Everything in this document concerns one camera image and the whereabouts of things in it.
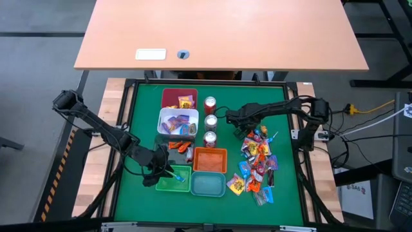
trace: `wooden table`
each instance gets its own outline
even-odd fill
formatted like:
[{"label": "wooden table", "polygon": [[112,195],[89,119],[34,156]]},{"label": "wooden table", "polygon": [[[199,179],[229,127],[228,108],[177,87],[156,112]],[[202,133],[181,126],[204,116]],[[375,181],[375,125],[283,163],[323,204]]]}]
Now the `wooden table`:
[{"label": "wooden table", "polygon": [[[164,48],[161,61],[136,50]],[[188,50],[189,58],[177,53]],[[340,0],[98,0],[78,70],[368,70]]]},{"label": "wooden table", "polygon": [[[106,84],[106,89],[103,94],[103,100],[102,104],[100,105],[98,116],[104,119],[110,125],[115,125],[116,123],[120,101],[122,100],[124,83],[125,79],[108,79],[108,82]],[[297,83],[297,90],[299,95],[314,96],[314,88],[311,83],[299,82]],[[127,93],[128,101],[126,102],[126,108],[124,111],[124,122],[127,120],[127,113],[130,109],[130,99],[132,92],[133,89],[130,88]],[[295,128],[297,128],[296,117],[294,117],[294,126]],[[100,137],[93,137],[90,146],[93,147],[99,144],[102,144],[102,139]],[[322,142],[315,142],[315,146],[327,150],[326,145]],[[79,214],[81,214],[100,191],[104,181],[104,174],[108,165],[109,151],[110,148],[106,145],[89,152],[72,216],[78,216]],[[328,154],[321,150],[314,150],[310,152],[310,159],[312,162],[312,171],[318,195],[323,200],[326,207],[333,213],[333,215],[338,220],[343,222],[341,206],[339,204]],[[313,222],[314,211],[312,207],[312,201],[310,200],[310,196],[306,192],[306,190],[305,193],[309,219]],[[108,197],[106,197],[106,205],[103,212],[104,216],[108,216],[111,196],[112,194],[111,192],[109,192]]]}]

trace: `white label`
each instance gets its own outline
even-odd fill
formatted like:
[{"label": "white label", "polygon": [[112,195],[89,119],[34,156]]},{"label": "white label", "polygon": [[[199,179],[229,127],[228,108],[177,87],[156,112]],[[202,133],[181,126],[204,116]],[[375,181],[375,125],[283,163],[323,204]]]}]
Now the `white label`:
[{"label": "white label", "polygon": [[138,61],[163,61],[166,59],[165,48],[138,49],[136,51]]},{"label": "white label", "polygon": [[405,104],[404,116],[412,119],[412,107],[409,104]]}]

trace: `soda can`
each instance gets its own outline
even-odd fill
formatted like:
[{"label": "soda can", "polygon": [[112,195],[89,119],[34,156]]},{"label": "soda can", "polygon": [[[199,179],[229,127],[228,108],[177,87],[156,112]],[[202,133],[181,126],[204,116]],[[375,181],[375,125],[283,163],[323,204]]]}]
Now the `soda can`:
[{"label": "soda can", "polygon": [[203,136],[203,145],[205,148],[215,148],[216,147],[217,136],[213,131],[208,131]]},{"label": "soda can", "polygon": [[206,97],[203,105],[205,107],[205,115],[214,114],[216,110],[216,99],[214,97]]},{"label": "soda can", "polygon": [[205,118],[205,132],[213,131],[216,132],[218,126],[218,118],[214,115],[208,115]]}]

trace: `yellow cable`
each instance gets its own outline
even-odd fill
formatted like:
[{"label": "yellow cable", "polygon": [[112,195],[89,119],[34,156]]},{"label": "yellow cable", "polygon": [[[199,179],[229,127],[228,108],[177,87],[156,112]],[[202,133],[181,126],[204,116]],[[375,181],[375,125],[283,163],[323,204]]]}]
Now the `yellow cable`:
[{"label": "yellow cable", "polygon": [[381,108],[383,108],[383,107],[385,107],[385,106],[387,106],[387,105],[389,105],[389,104],[392,104],[392,103],[394,103],[394,102],[395,102],[395,100],[388,101],[387,103],[383,104],[382,106],[378,106],[378,107],[376,107],[376,108],[374,108],[374,109],[372,109],[372,110],[368,110],[368,111],[360,111],[360,110],[356,109],[353,104],[351,104],[351,105],[350,105],[350,115],[353,115],[353,114],[355,114],[355,113],[372,113],[372,112],[377,111],[377,110],[379,110],[379,109],[381,109]]}]

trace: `black stand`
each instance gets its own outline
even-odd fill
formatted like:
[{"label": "black stand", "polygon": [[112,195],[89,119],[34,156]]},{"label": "black stand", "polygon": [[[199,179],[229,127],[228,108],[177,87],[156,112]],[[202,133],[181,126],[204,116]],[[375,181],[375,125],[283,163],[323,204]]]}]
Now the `black stand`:
[{"label": "black stand", "polygon": [[392,159],[338,173],[334,175],[334,178],[336,186],[339,187],[374,179],[380,173],[392,176]]},{"label": "black stand", "polygon": [[13,148],[13,149],[21,151],[23,147],[24,145],[21,145],[16,142],[0,137],[0,148]]},{"label": "black stand", "polygon": [[399,72],[395,73],[393,76],[386,80],[351,80],[350,86],[351,87],[363,87],[363,88],[412,88],[412,81],[402,81],[408,75],[412,74],[412,55],[409,52],[406,43],[404,42],[404,38],[401,36],[398,28],[396,27],[395,23],[393,22],[392,16],[389,13],[388,9],[385,6],[383,0],[343,0],[343,5],[345,3],[378,3],[380,9],[385,15],[386,21],[388,22],[389,26],[391,27],[392,33],[382,33],[382,34],[356,34],[355,36],[358,39],[396,39],[402,50],[405,53],[406,59],[408,61],[408,65],[401,69]]}]

